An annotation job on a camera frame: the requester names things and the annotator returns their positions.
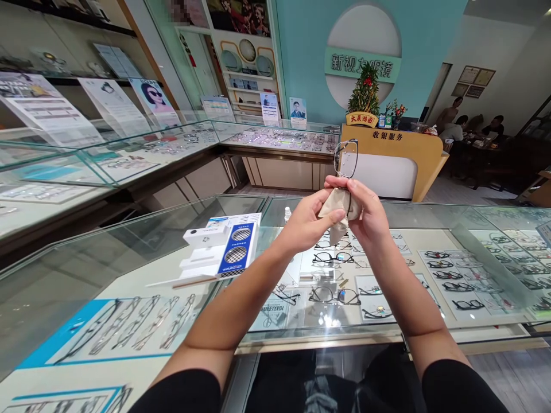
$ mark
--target framed picture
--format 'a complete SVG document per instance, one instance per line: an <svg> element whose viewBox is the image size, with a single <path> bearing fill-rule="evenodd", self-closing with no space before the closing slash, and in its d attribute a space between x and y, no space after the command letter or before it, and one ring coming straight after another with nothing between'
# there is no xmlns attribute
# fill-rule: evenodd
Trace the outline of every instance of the framed picture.
<svg viewBox="0 0 551 413"><path fill-rule="evenodd" d="M490 69L480 69L480 73L476 77L474 84L478 86L488 86L492 77L494 77L495 71Z"/></svg>
<svg viewBox="0 0 551 413"><path fill-rule="evenodd" d="M478 73L480 73L480 68L474 66L465 66L465 68L463 69L463 73L459 78L459 82L473 83L478 76Z"/></svg>
<svg viewBox="0 0 551 413"><path fill-rule="evenodd" d="M484 92L483 87L471 85L465 96L468 96L469 98L477 98L478 99L480 97L480 95L482 94L482 92Z"/></svg>
<svg viewBox="0 0 551 413"><path fill-rule="evenodd" d="M462 98L467 93L467 89L469 89L468 84L457 83L453 89L452 96L460 96Z"/></svg>

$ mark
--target white display board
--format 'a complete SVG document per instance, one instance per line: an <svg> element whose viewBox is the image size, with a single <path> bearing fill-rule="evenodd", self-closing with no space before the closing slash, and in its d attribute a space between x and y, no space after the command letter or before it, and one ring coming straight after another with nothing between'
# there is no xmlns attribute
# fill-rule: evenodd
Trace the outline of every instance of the white display board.
<svg viewBox="0 0 551 413"><path fill-rule="evenodd" d="M156 80L131 78L129 81L153 123L161 129L181 125L178 114Z"/></svg>
<svg viewBox="0 0 551 413"><path fill-rule="evenodd" d="M151 132L142 112L115 80L80 77L79 82L102 118L121 138Z"/></svg>
<svg viewBox="0 0 551 413"><path fill-rule="evenodd" d="M104 142L90 121L42 75L0 72L0 99L51 145L76 148Z"/></svg>

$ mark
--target store sign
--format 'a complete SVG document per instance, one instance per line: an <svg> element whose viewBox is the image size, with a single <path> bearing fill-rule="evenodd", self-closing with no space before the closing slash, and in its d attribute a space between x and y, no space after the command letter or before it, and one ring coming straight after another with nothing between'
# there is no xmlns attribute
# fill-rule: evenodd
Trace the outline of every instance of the store sign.
<svg viewBox="0 0 551 413"><path fill-rule="evenodd" d="M358 78L364 63L369 63L379 72L379 81L396 83L401 57L358 52L357 50L328 47L325 49L325 74Z"/></svg>

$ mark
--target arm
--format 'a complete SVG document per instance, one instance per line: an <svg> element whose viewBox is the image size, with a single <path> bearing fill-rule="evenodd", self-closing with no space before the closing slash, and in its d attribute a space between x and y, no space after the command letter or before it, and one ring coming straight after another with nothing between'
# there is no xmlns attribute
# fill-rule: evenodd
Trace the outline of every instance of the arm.
<svg viewBox="0 0 551 413"><path fill-rule="evenodd" d="M256 319L295 254L312 248L323 233L339 222L344 210L318 220L331 193L323 189L298 204L272 245L201 313L152 385L176 372L204 369L224 388L235 349Z"/></svg>
<svg viewBox="0 0 551 413"><path fill-rule="evenodd" d="M432 297L408 268L392 240L377 195L361 182L346 178L327 177L325 187L347 187L363 207L360 219L350 221L350 229L364 248L392 314L408 339L419 377L437 360L451 359L469 365Z"/></svg>

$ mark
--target blurred picture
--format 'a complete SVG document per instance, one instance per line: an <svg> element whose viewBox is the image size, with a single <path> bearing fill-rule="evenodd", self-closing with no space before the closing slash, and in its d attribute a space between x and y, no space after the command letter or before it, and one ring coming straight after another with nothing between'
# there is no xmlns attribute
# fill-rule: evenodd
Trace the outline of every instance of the blurred picture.
<svg viewBox="0 0 551 413"><path fill-rule="evenodd" d="M270 37L266 0L207 0L215 29Z"/></svg>

